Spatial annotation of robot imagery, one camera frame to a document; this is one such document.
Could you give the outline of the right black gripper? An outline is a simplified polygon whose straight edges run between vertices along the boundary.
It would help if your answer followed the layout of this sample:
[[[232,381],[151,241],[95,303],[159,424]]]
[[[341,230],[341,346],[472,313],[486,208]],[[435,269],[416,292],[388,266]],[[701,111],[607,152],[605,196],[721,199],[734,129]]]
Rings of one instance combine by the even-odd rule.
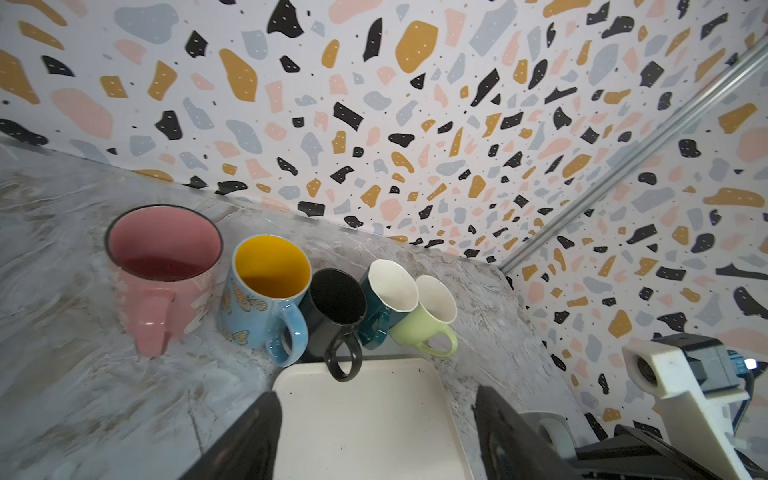
[[[712,432],[663,441],[620,425],[612,438],[580,446],[569,437],[569,464],[584,479],[765,479],[767,470]]]

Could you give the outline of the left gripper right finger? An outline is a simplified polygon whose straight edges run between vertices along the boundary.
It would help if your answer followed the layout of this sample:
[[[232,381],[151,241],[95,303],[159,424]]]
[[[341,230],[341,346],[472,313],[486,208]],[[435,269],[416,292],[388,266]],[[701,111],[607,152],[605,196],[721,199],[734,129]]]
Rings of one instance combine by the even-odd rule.
[[[579,478],[494,388],[478,387],[473,413],[488,479]]]

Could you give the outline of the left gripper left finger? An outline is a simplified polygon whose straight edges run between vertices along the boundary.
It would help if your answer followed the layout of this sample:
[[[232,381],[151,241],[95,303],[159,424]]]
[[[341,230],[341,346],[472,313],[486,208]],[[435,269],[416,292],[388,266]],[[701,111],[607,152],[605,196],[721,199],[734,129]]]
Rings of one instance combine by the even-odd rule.
[[[277,394],[263,393],[181,479],[272,479],[281,425]]]

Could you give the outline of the blue butterfly mug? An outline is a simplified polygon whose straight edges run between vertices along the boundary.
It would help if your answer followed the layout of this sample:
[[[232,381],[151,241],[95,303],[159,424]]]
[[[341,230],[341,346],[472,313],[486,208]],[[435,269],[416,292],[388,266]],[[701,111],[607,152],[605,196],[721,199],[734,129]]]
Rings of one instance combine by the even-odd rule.
[[[219,331],[231,343],[264,349],[281,368],[294,364],[308,346],[299,304],[311,276],[308,257],[290,241],[276,235],[243,240],[224,282]]]

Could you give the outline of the light green mug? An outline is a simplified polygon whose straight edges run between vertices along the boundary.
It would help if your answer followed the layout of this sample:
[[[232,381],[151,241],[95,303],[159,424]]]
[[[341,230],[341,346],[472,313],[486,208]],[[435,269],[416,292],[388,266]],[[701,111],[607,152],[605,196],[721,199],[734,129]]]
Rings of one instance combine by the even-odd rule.
[[[457,335],[451,328],[458,314],[456,300],[449,289],[433,276],[417,277],[416,286],[419,294],[417,307],[394,325],[389,335],[399,345],[439,358],[449,358],[459,346]],[[437,350],[427,344],[438,334],[448,338],[451,344],[449,350]]]

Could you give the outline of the black mug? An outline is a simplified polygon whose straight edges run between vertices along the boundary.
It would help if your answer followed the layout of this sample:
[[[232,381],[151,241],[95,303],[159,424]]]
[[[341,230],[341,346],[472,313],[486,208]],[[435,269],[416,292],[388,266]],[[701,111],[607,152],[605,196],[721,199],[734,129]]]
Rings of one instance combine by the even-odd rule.
[[[316,271],[299,304],[308,330],[305,362],[323,361],[338,382],[348,382],[363,363],[357,327],[367,311],[360,284],[348,273],[334,268]]]

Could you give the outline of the dark green mug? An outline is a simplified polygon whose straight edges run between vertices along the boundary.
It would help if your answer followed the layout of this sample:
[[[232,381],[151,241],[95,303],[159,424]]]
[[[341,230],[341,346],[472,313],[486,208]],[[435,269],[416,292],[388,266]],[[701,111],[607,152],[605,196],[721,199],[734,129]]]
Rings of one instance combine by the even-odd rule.
[[[415,279],[400,264],[374,260],[361,279],[367,310],[358,336],[368,350],[380,347],[390,329],[416,309],[419,292]]]

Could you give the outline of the pink mug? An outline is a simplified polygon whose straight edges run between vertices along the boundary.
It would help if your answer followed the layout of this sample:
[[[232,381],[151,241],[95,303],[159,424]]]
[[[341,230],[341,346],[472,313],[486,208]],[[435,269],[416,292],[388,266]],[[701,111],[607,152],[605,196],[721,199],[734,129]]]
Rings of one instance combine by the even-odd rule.
[[[104,246],[118,318],[139,355],[161,356],[201,326],[224,250],[211,220],[183,206],[144,205],[111,222]]]

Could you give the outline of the grey mug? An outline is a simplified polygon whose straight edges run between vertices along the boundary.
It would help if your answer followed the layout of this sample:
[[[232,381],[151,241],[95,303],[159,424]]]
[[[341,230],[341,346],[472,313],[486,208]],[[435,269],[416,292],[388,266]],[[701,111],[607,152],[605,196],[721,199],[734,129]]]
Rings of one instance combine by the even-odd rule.
[[[577,458],[577,444],[567,420],[562,415],[554,412],[528,411],[521,413],[521,417],[560,458],[564,460]]]

